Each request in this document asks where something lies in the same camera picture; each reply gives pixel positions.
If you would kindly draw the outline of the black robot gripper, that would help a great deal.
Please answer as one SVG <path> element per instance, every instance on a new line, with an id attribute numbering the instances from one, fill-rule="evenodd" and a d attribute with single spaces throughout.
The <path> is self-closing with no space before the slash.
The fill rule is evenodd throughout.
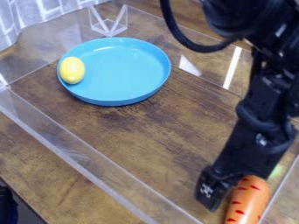
<path id="1" fill-rule="evenodd" d="M 270 132 L 238 122 L 215 164 L 203 169 L 195 186 L 195 199 L 211 212 L 218 210 L 231 187 L 244 176 L 268 178 L 295 135 L 290 122 Z"/>

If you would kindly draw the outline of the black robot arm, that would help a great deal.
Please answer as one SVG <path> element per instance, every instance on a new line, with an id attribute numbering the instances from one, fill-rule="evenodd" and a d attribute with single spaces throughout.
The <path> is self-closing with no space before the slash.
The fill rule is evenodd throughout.
<path id="1" fill-rule="evenodd" d="M 254 58 L 236 125 L 196 185 L 196 200 L 214 211 L 244 176 L 270 176 L 296 137 L 299 8 L 292 0 L 204 0 L 203 9 L 220 36 L 250 42 Z"/>

